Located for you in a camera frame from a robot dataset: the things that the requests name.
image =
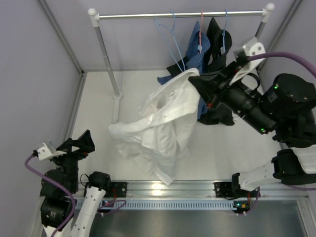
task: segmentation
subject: hanging clothes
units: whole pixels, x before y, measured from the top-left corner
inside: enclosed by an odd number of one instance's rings
[[[181,73],[179,66],[181,67],[183,71],[185,71],[186,69],[197,68],[199,73],[202,74],[203,59],[204,59],[205,53],[210,48],[210,42],[208,40],[208,37],[204,33],[202,33],[201,34],[202,50],[200,53],[198,50],[199,32],[200,32],[200,25],[199,25],[199,21],[197,21],[191,34],[188,49],[186,51],[186,56],[182,60],[180,60],[178,63],[167,68],[167,70],[170,72],[171,75],[158,78],[158,82],[160,84],[165,84],[166,82],[168,82],[175,76],[179,75]],[[182,66],[183,64],[181,64],[182,61],[184,62],[186,68],[183,68]],[[207,110],[208,108],[207,108],[206,103],[204,102],[202,98],[200,98],[200,101],[198,103],[197,118],[199,119],[202,114],[205,114],[207,112]]]
[[[211,47],[205,53],[203,59],[203,73],[215,77],[224,67],[226,67],[226,59],[233,42],[231,34],[225,30],[225,38],[223,40],[223,31],[214,18],[211,19],[206,36],[211,43]],[[223,41],[225,42],[225,52],[223,52]],[[212,125],[222,123],[227,126],[234,125],[232,111],[224,105],[219,105],[215,110],[208,110],[198,119],[199,122]]]

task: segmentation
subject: black garment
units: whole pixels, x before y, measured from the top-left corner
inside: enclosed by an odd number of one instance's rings
[[[203,68],[206,69],[206,73],[211,73],[214,76],[226,67],[227,53],[233,44],[231,35],[228,31],[225,31],[225,52],[221,54],[221,47],[223,47],[223,31],[224,30],[221,30],[218,26],[216,20],[212,18],[206,33],[206,36],[211,43],[211,47],[204,55]],[[225,105],[220,105],[215,110],[207,111],[206,114],[201,115],[198,121],[207,125],[222,123],[227,126],[232,126],[235,124],[232,111]]]

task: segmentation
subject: black bracket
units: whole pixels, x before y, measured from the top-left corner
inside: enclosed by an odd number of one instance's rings
[[[110,190],[105,194],[105,198],[125,198],[127,193],[127,182],[111,182]]]
[[[217,198],[227,198],[227,199],[237,199],[237,198],[247,198],[250,194],[251,198],[256,198],[258,191],[253,190],[251,192],[246,190],[236,190],[233,191],[231,182],[216,182],[214,183],[215,194]]]

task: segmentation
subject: white floor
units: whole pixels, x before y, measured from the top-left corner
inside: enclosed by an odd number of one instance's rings
[[[119,121],[139,118],[137,109],[143,99],[160,84],[157,77],[167,71],[121,72],[123,99]],[[115,150],[108,132],[113,111],[112,87],[106,72],[88,73],[73,132],[77,139],[91,131],[95,152],[79,162],[79,173],[102,171],[113,180],[157,180],[143,172],[132,160],[125,160]],[[177,180],[223,180],[231,175],[261,166],[280,150],[272,134],[260,135],[238,118],[234,126],[197,123],[189,149],[191,156],[178,160]]]

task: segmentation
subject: vertical pole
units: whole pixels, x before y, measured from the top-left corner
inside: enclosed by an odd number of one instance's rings
[[[273,36],[272,41],[270,42],[268,48],[267,48],[267,52],[270,52],[273,50],[274,46],[276,45],[276,43],[278,42],[278,40],[280,39],[280,36],[283,34],[284,30],[287,28],[289,22],[291,21],[294,13],[296,12],[296,10],[298,9],[298,7],[300,6],[300,4],[302,3],[303,0],[295,0],[294,3],[292,4],[292,6],[290,7],[289,11],[286,14],[286,17],[284,18],[284,20],[282,21],[282,23],[280,24],[280,27],[278,28],[278,30],[276,31],[276,34]],[[261,71],[264,64],[266,63],[267,59],[264,60],[262,63],[260,63],[258,71]]]
[[[270,15],[274,9],[275,9],[275,5],[273,3],[267,4],[266,8],[263,9],[263,15],[261,18],[261,22],[260,22],[260,25],[257,29],[256,34],[255,34],[255,37],[257,37],[257,39],[260,37],[261,33],[263,32],[263,29],[266,25],[266,22],[268,21],[268,18],[270,17]]]
[[[108,70],[109,77],[110,77],[110,80],[111,80],[111,84],[112,84],[112,87],[113,87],[114,97],[120,98],[121,97],[121,93],[120,93],[120,91],[118,89],[118,85],[117,85],[117,83],[115,81],[115,77],[114,77],[114,74],[113,74],[111,63],[109,61],[109,56],[108,56],[107,50],[106,50],[105,45],[104,45],[103,37],[102,37],[100,26],[99,26],[99,21],[97,20],[98,19],[98,15],[96,13],[96,10],[93,9],[93,8],[89,9],[88,14],[90,15],[92,25],[93,25],[93,27],[95,29],[95,33],[96,33],[96,35],[98,37],[98,41],[99,41],[99,44],[100,44],[100,47],[101,47],[101,51],[102,51],[102,54],[103,54],[103,59],[104,59],[106,68]]]

